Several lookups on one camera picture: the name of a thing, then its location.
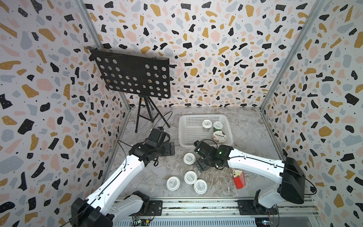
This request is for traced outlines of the green yogurt cup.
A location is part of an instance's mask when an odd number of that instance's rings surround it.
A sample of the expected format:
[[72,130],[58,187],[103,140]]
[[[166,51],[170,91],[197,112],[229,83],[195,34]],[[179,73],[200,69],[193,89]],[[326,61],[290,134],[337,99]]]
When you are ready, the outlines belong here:
[[220,121],[216,121],[213,123],[214,131],[221,131],[224,125]]

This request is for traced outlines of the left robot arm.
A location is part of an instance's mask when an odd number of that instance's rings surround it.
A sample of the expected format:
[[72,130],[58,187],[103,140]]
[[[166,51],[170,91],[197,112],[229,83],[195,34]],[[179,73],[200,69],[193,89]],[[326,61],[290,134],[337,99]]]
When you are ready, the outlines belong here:
[[86,199],[77,198],[71,206],[73,227],[112,227],[129,216],[142,216],[150,212],[150,197],[140,191],[124,200],[116,199],[126,186],[150,162],[158,165],[159,157],[175,155],[175,146],[163,127],[151,130],[150,135],[133,145],[121,166]]

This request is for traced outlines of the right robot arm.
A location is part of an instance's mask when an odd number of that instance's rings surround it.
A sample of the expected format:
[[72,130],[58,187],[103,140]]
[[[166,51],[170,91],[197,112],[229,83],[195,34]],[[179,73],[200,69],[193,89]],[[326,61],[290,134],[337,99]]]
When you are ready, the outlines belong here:
[[295,159],[266,159],[227,145],[213,147],[205,141],[195,141],[194,147],[194,152],[200,156],[195,164],[202,172],[211,167],[230,168],[252,172],[274,182],[256,191],[252,207],[257,213],[262,214],[285,201],[304,203],[306,177]]

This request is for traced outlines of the Chobani yogurt cup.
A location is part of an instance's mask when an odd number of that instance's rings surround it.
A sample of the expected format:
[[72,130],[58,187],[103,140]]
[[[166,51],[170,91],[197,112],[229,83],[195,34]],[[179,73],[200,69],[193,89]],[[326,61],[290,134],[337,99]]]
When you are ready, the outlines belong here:
[[215,131],[213,133],[213,140],[217,144],[224,143],[227,140],[227,135],[222,131]]

